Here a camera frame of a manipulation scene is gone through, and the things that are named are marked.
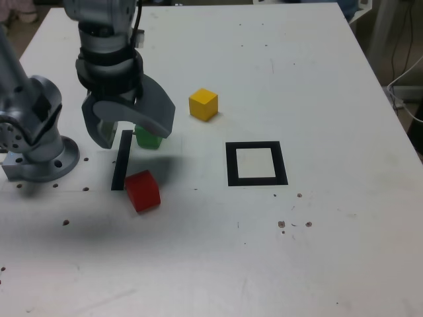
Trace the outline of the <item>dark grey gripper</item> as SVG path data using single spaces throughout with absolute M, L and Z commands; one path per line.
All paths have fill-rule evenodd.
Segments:
M 122 94 L 90 91 L 82 104 L 87 131 L 103 149 L 110 149 L 116 122 L 130 122 L 149 133 L 167 138 L 173 129 L 175 105 L 164 89 L 147 75 L 142 79 L 142 96 L 136 90 Z

